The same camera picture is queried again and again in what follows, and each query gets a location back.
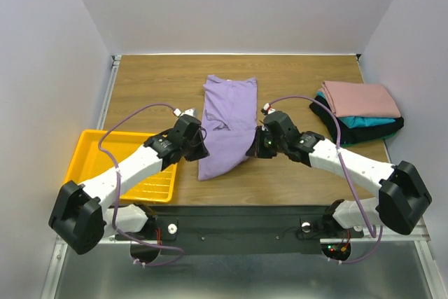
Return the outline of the purple t shirt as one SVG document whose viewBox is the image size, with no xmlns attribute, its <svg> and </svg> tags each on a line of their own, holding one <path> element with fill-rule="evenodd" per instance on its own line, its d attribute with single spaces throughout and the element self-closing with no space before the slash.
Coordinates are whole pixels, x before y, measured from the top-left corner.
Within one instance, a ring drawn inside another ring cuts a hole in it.
<svg viewBox="0 0 448 299">
<path fill-rule="evenodd" d="M 198 179 L 223 175 L 247 159 L 257 128 L 258 84 L 207 76 L 202 127 L 209 156 L 198 164 Z"/>
</svg>

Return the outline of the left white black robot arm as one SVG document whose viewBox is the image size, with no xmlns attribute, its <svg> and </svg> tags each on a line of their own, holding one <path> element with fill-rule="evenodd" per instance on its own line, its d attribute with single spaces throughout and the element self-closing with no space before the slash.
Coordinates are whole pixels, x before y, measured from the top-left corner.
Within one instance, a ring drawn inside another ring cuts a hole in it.
<svg viewBox="0 0 448 299">
<path fill-rule="evenodd" d="M 183 114 L 173 128 L 149 137 L 123 161 L 100 175 L 59 190 L 49 226 L 79 255 L 92 250 L 101 239 L 135 233 L 147 239 L 156 222 L 138 206 L 119 207 L 120 196 L 143 180 L 185 158 L 196 161 L 209 154 L 203 144 L 201 122 Z"/>
</svg>

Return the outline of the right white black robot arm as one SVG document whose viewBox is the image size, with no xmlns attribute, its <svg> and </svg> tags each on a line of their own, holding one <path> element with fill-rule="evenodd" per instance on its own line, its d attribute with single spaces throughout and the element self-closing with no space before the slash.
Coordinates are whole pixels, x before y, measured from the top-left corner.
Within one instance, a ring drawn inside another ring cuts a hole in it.
<svg viewBox="0 0 448 299">
<path fill-rule="evenodd" d="M 369 199 L 335 202 L 322 219 L 322 228 L 330 236 L 367 225 L 410 235 L 432 202 L 413 164 L 379 162 L 339 148 L 320 134 L 300 132 L 286 113 L 275 111 L 257 126 L 246 154 L 270 159 L 279 153 L 293 162 L 349 178 L 372 194 Z"/>
</svg>

